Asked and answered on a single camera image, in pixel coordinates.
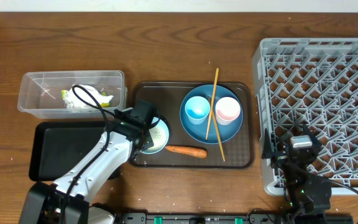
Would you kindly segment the orange carrot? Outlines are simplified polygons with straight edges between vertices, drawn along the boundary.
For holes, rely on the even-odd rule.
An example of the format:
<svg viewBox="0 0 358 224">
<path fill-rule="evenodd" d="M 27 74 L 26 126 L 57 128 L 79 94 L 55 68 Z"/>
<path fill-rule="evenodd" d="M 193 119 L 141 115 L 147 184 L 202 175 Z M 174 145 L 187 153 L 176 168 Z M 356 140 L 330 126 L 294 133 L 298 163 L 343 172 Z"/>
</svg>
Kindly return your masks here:
<svg viewBox="0 0 358 224">
<path fill-rule="evenodd" d="M 175 152 L 179 154 L 185 154 L 188 156 L 193 156 L 197 158 L 206 158 L 208 156 L 208 152 L 204 149 L 197 147 L 188 147 L 188 146 L 165 146 L 166 150 L 170 152 Z"/>
</svg>

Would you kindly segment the lower wooden chopstick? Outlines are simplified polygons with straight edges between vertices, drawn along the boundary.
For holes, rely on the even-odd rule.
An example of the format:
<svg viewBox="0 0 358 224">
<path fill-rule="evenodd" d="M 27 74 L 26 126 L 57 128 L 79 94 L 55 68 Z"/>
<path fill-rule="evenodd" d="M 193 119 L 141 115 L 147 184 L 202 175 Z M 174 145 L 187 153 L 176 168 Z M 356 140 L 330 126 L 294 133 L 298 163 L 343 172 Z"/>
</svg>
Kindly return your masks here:
<svg viewBox="0 0 358 224">
<path fill-rule="evenodd" d="M 211 103 L 211 106 L 213 106 L 211 97 L 208 97 L 208 100 L 209 100 L 209 102 Z M 225 155 L 224 155 L 224 149 L 223 149 L 223 145 L 222 145 L 222 142 L 221 142 L 221 138 L 220 138 L 220 134 L 219 134 L 219 128 L 218 128 L 218 123 L 217 123 L 217 121 L 216 121 L 216 117 L 215 117 L 215 113 L 214 113 L 214 111 L 213 111 L 213 107 L 212 107 L 212 112 L 210 112 L 210 113 L 211 113 L 211 115 L 212 115 L 212 119 L 213 119 L 213 123 L 214 123 L 214 128 L 215 128 L 216 136 L 217 136 L 217 139 L 218 139 L 218 144 L 219 144 L 219 148 L 220 148 L 220 151 L 221 151 L 222 159 L 223 159 L 223 162 L 225 162 L 225 161 L 226 161 L 226 158 L 225 158 Z"/>
</svg>

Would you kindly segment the light blue cup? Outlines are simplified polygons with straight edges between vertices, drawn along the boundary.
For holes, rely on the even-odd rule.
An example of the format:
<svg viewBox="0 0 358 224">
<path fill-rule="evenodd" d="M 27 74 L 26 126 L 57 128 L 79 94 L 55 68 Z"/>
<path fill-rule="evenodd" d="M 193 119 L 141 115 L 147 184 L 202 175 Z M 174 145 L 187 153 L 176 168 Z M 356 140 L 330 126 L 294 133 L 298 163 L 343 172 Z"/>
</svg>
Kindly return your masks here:
<svg viewBox="0 0 358 224">
<path fill-rule="evenodd" d="M 185 103 L 185 113 L 192 124 L 201 124 L 209 111 L 210 103 L 202 96 L 193 96 Z"/>
</svg>

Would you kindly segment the grey dishwasher rack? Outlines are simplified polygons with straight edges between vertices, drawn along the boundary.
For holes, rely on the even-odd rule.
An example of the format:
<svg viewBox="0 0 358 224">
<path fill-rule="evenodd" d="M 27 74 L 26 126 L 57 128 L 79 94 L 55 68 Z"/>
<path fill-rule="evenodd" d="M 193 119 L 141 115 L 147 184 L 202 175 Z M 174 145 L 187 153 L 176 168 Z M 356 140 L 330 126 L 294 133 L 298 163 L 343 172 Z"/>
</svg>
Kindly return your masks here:
<svg viewBox="0 0 358 224">
<path fill-rule="evenodd" d="M 322 144 L 308 170 L 336 181 L 334 195 L 358 190 L 358 38 L 264 39 L 252 66 L 272 149 L 306 124 Z"/>
</svg>

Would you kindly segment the light blue rice bowl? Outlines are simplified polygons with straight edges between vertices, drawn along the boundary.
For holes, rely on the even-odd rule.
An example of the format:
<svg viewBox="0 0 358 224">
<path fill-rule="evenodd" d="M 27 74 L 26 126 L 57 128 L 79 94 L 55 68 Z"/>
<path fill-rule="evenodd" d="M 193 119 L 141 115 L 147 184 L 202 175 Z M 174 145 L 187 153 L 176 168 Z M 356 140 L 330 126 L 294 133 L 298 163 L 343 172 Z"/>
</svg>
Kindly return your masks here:
<svg viewBox="0 0 358 224">
<path fill-rule="evenodd" d="M 157 121 L 158 123 L 153 128 L 149 129 L 149 133 L 154 145 L 146 150 L 142 150 L 141 153 L 143 154 L 155 154 L 161 151 L 167 145 L 169 139 L 168 126 L 163 119 L 158 119 L 157 117 L 153 118 L 152 124 L 156 123 Z"/>
</svg>

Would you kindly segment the foil yellow snack wrapper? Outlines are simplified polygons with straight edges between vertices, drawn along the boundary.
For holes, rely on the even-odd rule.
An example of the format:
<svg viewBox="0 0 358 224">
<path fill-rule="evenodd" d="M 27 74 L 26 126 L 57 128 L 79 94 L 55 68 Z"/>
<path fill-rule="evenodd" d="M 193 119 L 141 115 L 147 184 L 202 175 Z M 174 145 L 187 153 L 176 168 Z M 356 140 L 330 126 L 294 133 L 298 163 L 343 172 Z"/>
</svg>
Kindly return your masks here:
<svg viewBox="0 0 358 224">
<path fill-rule="evenodd" d="M 91 99 L 91 97 L 85 93 L 82 89 L 75 89 L 77 95 L 85 100 L 87 103 L 96 106 L 96 103 Z M 110 105 L 110 101 L 114 98 L 112 95 L 107 95 L 105 93 L 101 93 L 96 89 L 87 89 L 87 91 L 96 99 L 96 101 L 101 105 L 102 108 Z M 89 105 L 82 102 L 73 92 L 73 89 L 63 90 L 62 98 L 68 109 L 85 109 L 90 108 Z"/>
</svg>

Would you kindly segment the clear plastic bin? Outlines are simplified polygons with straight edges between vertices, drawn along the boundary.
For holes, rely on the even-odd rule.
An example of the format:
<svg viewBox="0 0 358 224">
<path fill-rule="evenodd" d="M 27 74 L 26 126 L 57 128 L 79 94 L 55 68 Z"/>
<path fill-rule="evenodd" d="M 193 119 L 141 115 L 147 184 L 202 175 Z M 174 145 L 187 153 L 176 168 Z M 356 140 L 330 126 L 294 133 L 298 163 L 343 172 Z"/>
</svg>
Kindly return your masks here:
<svg viewBox="0 0 358 224">
<path fill-rule="evenodd" d="M 69 109 L 63 94 L 73 85 L 88 85 L 101 94 L 112 95 L 109 111 L 126 107 L 127 87 L 120 70 L 29 72 L 23 76 L 17 108 L 40 119 L 100 118 L 96 109 Z"/>
</svg>

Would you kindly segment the brown serving tray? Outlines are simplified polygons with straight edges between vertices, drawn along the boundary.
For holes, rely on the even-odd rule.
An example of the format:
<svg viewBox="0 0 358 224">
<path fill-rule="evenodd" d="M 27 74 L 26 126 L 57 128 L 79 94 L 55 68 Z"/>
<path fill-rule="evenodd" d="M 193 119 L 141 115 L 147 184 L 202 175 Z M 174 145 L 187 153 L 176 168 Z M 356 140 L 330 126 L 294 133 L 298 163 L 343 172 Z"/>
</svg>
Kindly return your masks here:
<svg viewBox="0 0 358 224">
<path fill-rule="evenodd" d="M 246 169 L 254 161 L 254 128 L 252 124 L 252 100 L 250 90 L 242 83 L 220 83 L 238 97 L 244 117 L 238 133 L 222 142 L 226 161 L 223 162 L 219 144 L 206 144 L 193 139 L 180 121 L 180 106 L 192 89 L 205 85 L 192 82 L 142 82 L 138 84 L 135 100 L 148 101 L 155 105 L 169 129 L 169 146 L 188 146 L 204 149 L 204 159 L 170 152 L 166 149 L 155 154 L 140 153 L 130 163 L 137 167 L 172 167 L 202 169 Z"/>
</svg>

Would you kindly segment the black plastic tray bin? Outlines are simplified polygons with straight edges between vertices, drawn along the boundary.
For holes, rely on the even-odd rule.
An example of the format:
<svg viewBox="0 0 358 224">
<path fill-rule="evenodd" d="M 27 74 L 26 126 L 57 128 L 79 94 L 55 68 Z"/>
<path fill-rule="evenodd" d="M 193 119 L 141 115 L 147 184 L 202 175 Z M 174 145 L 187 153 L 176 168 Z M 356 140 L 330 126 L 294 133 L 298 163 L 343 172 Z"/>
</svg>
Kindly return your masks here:
<svg viewBox="0 0 358 224">
<path fill-rule="evenodd" d="M 29 167 L 33 181 L 53 181 L 79 163 L 99 141 L 102 121 L 43 122 L 35 129 Z"/>
</svg>

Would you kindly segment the dark blue plate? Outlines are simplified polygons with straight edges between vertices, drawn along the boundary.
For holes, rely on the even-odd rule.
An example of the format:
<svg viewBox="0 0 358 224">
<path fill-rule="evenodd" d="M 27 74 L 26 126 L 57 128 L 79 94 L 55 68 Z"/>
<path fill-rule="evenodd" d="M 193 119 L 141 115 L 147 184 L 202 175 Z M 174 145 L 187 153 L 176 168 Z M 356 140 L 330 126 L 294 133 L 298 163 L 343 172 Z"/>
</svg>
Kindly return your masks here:
<svg viewBox="0 0 358 224">
<path fill-rule="evenodd" d="M 212 92 L 213 92 L 212 84 L 198 86 L 198 87 L 192 89 L 189 93 L 187 93 L 187 95 L 184 97 L 184 99 L 181 103 L 181 106 L 180 106 L 180 121 L 181 121 L 181 124 L 182 124 L 184 130 L 193 139 L 195 139 L 199 142 L 202 142 L 202 143 L 206 143 L 206 144 L 217 144 L 218 143 L 213 119 L 211 120 L 208 140 L 205 140 L 206 128 L 207 128 L 209 116 L 201 124 L 192 124 L 185 113 L 185 103 L 193 96 L 202 96 L 208 100 L 208 97 L 211 97 Z M 241 106 L 241 103 L 240 103 L 238 97 L 236 97 L 235 94 L 231 90 L 229 90 L 223 86 L 217 85 L 216 86 L 216 94 L 215 94 L 215 98 L 214 98 L 214 106 L 213 106 L 214 113 L 215 113 L 216 103 L 218 102 L 218 100 L 220 100 L 221 98 L 224 98 L 224 97 L 231 97 L 231 98 L 236 99 Z M 244 117 L 244 113 L 241 108 L 241 113 L 240 113 L 239 117 L 237 119 L 235 119 L 229 125 L 221 125 L 217 122 L 221 142 L 226 142 L 226 141 L 230 140 L 238 133 L 238 131 L 240 130 L 240 127 L 242 126 L 243 117 Z"/>
</svg>

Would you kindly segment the upper wooden chopstick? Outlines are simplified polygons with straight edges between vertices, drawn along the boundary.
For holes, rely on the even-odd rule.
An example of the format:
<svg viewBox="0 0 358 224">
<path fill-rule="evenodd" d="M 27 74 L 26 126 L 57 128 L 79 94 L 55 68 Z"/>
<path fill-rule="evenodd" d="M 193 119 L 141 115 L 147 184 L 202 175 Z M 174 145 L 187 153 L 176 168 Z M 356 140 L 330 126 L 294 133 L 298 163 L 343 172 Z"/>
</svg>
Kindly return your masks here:
<svg viewBox="0 0 358 224">
<path fill-rule="evenodd" d="M 208 123 L 207 123 L 207 128 L 206 128 L 205 140 L 208 140 L 208 136 L 209 136 L 209 129 L 210 129 L 211 120 L 212 120 L 214 98 L 215 98 L 215 94 L 216 94 L 216 86 L 217 86 L 217 82 L 218 82 L 218 76 L 219 76 L 219 68 L 216 68 L 216 73 L 215 73 L 215 77 L 214 77 L 214 84 L 213 84 L 213 92 L 212 92 L 211 101 L 210 101 L 209 117 L 208 117 Z"/>
</svg>

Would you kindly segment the wooden chopstick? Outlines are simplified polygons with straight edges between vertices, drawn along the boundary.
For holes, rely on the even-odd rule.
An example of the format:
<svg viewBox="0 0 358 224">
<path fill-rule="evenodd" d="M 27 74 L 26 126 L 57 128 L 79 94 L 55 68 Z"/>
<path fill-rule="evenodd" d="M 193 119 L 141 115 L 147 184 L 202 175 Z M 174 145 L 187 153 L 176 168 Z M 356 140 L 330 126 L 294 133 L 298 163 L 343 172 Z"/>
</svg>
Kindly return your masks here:
<svg viewBox="0 0 358 224">
<path fill-rule="evenodd" d="M 205 140 L 208 140 L 208 136 L 209 136 L 209 129 L 210 129 L 211 120 L 212 120 L 214 98 L 215 98 L 215 94 L 216 94 L 216 86 L 217 86 L 217 82 L 218 82 L 218 76 L 219 76 L 219 68 L 216 68 L 216 73 L 215 73 L 215 77 L 214 77 L 214 84 L 213 84 L 213 92 L 212 92 L 211 101 L 210 101 L 209 117 L 208 117 L 208 123 L 207 123 L 207 128 L 206 128 Z"/>
<path fill-rule="evenodd" d="M 213 106 L 211 97 L 208 97 L 208 100 L 209 100 L 209 102 L 211 103 L 211 106 Z M 222 142 L 221 142 L 221 138 L 220 138 L 220 134 L 219 134 L 219 128 L 218 128 L 218 123 L 217 123 L 217 121 L 216 121 L 216 117 L 215 117 L 215 113 L 214 113 L 214 111 L 213 111 L 213 107 L 212 107 L 212 112 L 210 112 L 210 113 L 211 113 L 211 115 L 212 115 L 212 119 L 213 119 L 213 123 L 214 123 L 214 128 L 215 128 L 216 136 L 217 136 L 217 139 L 218 139 L 218 144 L 219 144 L 219 148 L 220 148 L 220 151 L 221 151 L 222 159 L 223 159 L 223 162 L 225 162 L 225 161 L 226 161 L 226 158 L 225 158 L 225 155 L 224 155 L 224 149 L 223 149 L 223 145 L 222 145 Z"/>
</svg>

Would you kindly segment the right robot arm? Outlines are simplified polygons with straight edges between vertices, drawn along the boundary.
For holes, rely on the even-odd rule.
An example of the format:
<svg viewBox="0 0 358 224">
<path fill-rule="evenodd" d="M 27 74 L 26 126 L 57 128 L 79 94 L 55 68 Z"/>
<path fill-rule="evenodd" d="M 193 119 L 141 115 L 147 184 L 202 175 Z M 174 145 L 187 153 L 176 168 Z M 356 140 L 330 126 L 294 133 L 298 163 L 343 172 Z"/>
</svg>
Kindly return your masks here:
<svg viewBox="0 0 358 224">
<path fill-rule="evenodd" d="M 282 151 L 272 149 L 269 131 L 264 131 L 264 148 L 261 158 L 269 159 L 273 169 L 281 169 L 285 178 L 284 196 L 291 208 L 281 212 L 275 223 L 326 223 L 324 211 L 331 208 L 331 184 L 322 177 L 307 171 L 322 144 L 315 135 L 303 125 L 303 134 L 290 139 Z"/>
</svg>

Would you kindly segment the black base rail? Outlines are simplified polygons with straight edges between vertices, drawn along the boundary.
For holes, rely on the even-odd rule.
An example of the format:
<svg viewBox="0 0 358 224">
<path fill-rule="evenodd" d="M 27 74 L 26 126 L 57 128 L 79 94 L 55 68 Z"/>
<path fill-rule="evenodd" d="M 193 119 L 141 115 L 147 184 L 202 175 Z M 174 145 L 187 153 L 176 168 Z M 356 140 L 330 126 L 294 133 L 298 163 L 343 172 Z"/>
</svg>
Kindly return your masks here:
<svg viewBox="0 0 358 224">
<path fill-rule="evenodd" d="M 103 224 L 265 224 L 265 223 L 353 223 L 352 217 L 329 215 L 299 216 L 295 219 L 278 217 L 274 214 L 253 213 L 247 215 L 179 215 L 179 214 L 145 214 L 122 213 L 113 215 L 105 213 L 95 215 L 89 223 Z"/>
</svg>

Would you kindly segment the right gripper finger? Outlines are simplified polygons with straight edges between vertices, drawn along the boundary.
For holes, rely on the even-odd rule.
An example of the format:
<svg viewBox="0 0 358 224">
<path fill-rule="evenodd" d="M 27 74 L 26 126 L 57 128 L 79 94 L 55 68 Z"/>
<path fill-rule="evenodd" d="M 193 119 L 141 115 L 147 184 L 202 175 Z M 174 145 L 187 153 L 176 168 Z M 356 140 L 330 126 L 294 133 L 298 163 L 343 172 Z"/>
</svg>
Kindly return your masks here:
<svg viewBox="0 0 358 224">
<path fill-rule="evenodd" d="M 321 149 L 321 143 L 316 136 L 309 130 L 306 124 L 302 124 L 303 132 L 310 138 L 313 149 Z"/>
<path fill-rule="evenodd" d="M 273 156 L 272 142 L 270 138 L 270 132 L 268 129 L 264 131 L 264 147 L 262 150 L 261 158 L 270 159 Z"/>
</svg>

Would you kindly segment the white pink cup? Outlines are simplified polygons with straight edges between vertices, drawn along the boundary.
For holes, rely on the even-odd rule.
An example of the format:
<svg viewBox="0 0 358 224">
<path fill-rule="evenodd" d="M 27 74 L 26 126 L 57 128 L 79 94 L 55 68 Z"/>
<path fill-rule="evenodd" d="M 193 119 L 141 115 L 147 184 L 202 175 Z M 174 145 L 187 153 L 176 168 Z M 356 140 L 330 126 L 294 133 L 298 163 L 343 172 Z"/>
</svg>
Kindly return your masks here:
<svg viewBox="0 0 358 224">
<path fill-rule="evenodd" d="M 216 120 L 221 125 L 229 125 L 239 117 L 240 113 L 241 106 L 234 98 L 224 97 L 216 103 Z"/>
</svg>

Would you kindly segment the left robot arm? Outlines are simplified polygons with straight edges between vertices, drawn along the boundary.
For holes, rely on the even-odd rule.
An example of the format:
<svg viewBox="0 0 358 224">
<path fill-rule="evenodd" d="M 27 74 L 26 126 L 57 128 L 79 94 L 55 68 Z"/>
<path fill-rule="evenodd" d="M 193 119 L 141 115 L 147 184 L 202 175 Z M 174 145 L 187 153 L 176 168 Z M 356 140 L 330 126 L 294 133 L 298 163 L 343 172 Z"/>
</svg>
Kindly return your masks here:
<svg viewBox="0 0 358 224">
<path fill-rule="evenodd" d="M 153 105 L 117 111 L 94 148 L 65 175 L 29 190 L 20 223 L 114 223 L 115 215 L 90 206 L 111 174 L 130 157 L 152 146 L 149 129 L 158 118 Z"/>
</svg>

